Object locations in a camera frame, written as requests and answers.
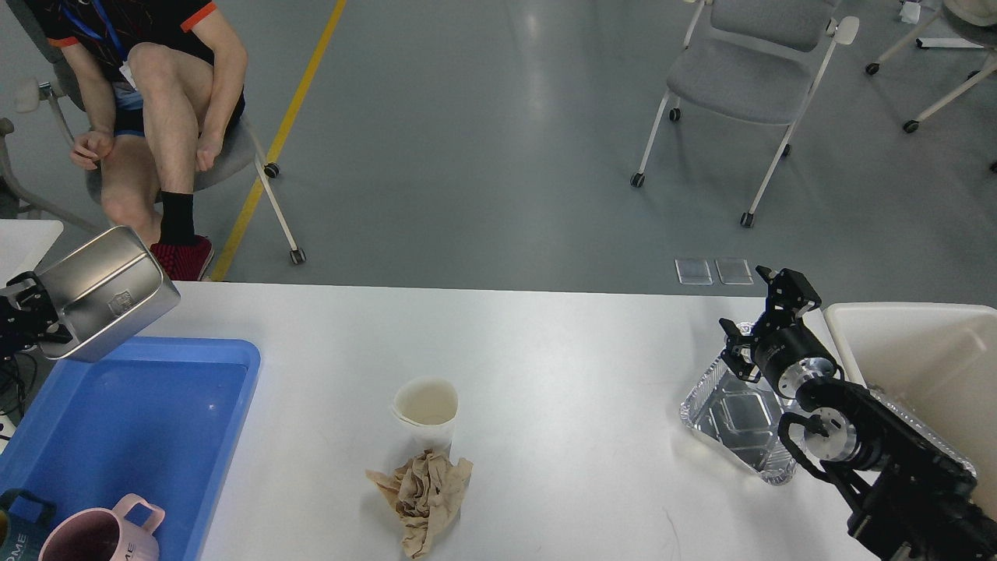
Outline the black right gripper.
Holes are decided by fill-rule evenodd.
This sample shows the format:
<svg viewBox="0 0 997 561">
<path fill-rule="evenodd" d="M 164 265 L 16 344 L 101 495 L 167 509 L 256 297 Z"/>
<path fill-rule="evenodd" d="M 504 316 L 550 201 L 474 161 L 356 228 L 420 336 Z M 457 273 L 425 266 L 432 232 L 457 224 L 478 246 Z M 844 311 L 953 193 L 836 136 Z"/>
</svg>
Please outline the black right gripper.
<svg viewBox="0 0 997 561">
<path fill-rule="evenodd" d="M 809 310 L 820 309 L 822 299 L 800 271 L 755 269 L 768 285 L 765 312 L 755 323 L 719 319 L 725 333 L 720 359 L 738 379 L 749 383 L 765 379 L 780 397 L 795 399 L 809 380 L 830 378 L 838 370 L 836 360 L 802 319 Z"/>
</svg>

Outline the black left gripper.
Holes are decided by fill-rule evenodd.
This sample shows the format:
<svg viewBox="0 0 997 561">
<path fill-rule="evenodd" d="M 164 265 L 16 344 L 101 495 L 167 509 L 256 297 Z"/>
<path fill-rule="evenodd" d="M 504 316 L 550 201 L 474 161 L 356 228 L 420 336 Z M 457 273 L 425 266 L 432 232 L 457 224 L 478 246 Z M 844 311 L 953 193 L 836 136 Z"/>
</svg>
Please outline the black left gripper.
<svg viewBox="0 0 997 561">
<path fill-rule="evenodd" d="M 68 344 L 74 338 L 67 326 L 48 324 L 43 310 L 15 306 L 48 306 L 49 295 L 35 271 L 25 271 L 7 281 L 1 305 L 1 358 L 11 359 L 35 348 L 39 340 Z"/>
</svg>

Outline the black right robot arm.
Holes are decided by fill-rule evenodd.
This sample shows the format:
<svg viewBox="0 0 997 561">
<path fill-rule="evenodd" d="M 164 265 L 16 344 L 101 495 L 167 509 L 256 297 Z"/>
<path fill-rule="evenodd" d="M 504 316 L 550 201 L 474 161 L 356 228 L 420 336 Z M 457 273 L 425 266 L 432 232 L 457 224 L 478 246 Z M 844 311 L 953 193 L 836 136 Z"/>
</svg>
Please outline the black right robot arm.
<svg viewBox="0 0 997 561">
<path fill-rule="evenodd" d="M 720 358 L 738 379 L 764 379 L 800 406 L 780 417 L 777 436 L 798 465 L 837 488 L 851 508 L 848 535 L 882 560 L 993 560 L 995 522 L 970 497 L 970 461 L 912 413 L 844 378 L 805 326 L 820 297 L 804 274 L 757 273 L 765 312 L 750 333 L 720 320 Z"/>
</svg>

